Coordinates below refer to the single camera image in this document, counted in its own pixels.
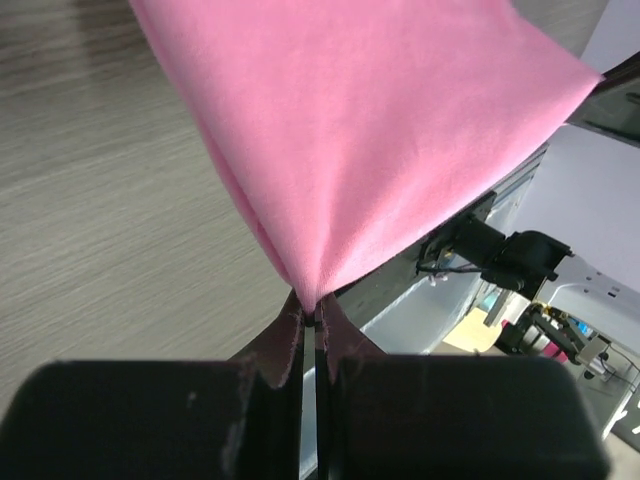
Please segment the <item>pink t shirt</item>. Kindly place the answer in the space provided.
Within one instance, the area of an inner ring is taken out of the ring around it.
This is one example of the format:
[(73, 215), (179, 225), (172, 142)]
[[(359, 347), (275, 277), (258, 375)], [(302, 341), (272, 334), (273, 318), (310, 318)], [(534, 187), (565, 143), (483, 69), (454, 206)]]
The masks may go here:
[(476, 199), (600, 73), (508, 1), (135, 1), (306, 311)]

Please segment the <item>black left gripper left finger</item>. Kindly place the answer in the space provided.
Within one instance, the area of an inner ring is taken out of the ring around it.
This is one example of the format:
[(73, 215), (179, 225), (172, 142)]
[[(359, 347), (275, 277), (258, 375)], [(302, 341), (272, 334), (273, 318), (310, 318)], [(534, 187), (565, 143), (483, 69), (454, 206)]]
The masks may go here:
[(35, 370), (1, 423), (5, 479), (295, 479), (304, 312), (226, 361), (69, 360)]

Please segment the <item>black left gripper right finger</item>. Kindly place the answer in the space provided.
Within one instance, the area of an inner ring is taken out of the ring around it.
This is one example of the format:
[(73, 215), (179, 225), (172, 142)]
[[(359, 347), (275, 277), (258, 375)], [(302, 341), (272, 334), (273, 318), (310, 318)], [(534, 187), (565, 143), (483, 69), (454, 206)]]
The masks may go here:
[(322, 479), (605, 479), (574, 379), (536, 357), (394, 355), (333, 296), (314, 312)]

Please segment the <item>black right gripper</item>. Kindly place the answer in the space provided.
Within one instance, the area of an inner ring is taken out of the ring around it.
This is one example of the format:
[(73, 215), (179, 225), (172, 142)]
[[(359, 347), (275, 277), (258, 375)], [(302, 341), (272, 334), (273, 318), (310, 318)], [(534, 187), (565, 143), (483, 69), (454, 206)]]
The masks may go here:
[(568, 123), (639, 147), (639, 53), (604, 73)]

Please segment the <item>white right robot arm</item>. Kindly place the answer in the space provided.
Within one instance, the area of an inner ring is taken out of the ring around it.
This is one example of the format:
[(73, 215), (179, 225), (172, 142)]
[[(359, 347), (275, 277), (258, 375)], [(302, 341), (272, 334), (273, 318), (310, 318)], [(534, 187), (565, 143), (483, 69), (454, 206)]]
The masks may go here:
[(502, 289), (533, 300), (571, 248), (546, 234), (525, 231), (505, 236), (487, 225), (490, 191), (436, 228), (421, 244), (415, 270), (432, 277), (478, 273)]

